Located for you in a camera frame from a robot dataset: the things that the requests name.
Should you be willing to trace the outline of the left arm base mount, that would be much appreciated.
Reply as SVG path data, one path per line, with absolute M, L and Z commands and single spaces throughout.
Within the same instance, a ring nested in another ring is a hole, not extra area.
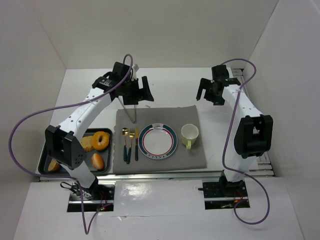
M 60 187 L 70 191 L 67 212 L 80 213 L 81 196 L 80 189 L 75 182 L 62 181 Z M 115 198 L 115 183 L 100 185 L 97 193 L 94 196 L 83 194 L 83 207 L 84 212 L 113 212 L 114 211 L 114 198 Z

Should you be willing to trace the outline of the orange glazed donut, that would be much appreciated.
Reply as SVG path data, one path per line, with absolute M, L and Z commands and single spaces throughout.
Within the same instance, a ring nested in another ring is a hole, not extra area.
M 97 151 L 102 151 L 106 149 L 109 143 L 110 137 L 104 131 L 97 131 L 92 137 L 92 146 Z

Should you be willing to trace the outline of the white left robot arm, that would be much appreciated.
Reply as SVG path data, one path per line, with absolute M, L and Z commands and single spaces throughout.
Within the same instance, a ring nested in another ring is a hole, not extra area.
M 136 70 L 116 62 L 112 71 L 98 77 L 87 97 L 74 112 L 58 126 L 49 125 L 45 130 L 47 154 L 55 159 L 72 178 L 78 180 L 80 192 L 92 199 L 98 192 L 98 179 L 90 171 L 81 139 L 96 117 L 112 101 L 123 98 L 124 105 L 137 105 L 140 101 L 154 101 L 148 78 L 143 76 L 142 88 Z

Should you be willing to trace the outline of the metal tongs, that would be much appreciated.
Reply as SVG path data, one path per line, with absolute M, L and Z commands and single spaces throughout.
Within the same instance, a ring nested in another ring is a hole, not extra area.
M 130 120 L 132 124 L 135 124 L 137 122 L 137 109 L 136 105 L 133 105 L 132 108 L 128 108 L 124 105 L 123 99 L 121 97 L 118 98 L 119 103 L 121 104 L 126 116 Z

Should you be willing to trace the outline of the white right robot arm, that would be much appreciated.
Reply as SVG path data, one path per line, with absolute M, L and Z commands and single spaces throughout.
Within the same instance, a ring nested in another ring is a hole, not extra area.
M 259 111 L 231 77 L 226 65 L 212 67 L 212 79 L 202 78 L 196 100 L 204 98 L 215 106 L 228 105 L 234 111 L 225 156 L 226 168 L 219 177 L 219 191 L 232 197 L 244 187 L 244 173 L 253 162 L 271 148 L 273 118 Z

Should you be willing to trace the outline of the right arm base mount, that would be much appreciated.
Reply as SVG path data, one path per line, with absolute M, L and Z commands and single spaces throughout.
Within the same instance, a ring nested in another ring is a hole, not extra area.
M 218 181 L 205 181 L 198 190 L 203 193 L 206 210 L 250 208 L 246 184 L 243 180 L 227 182 L 225 176 Z

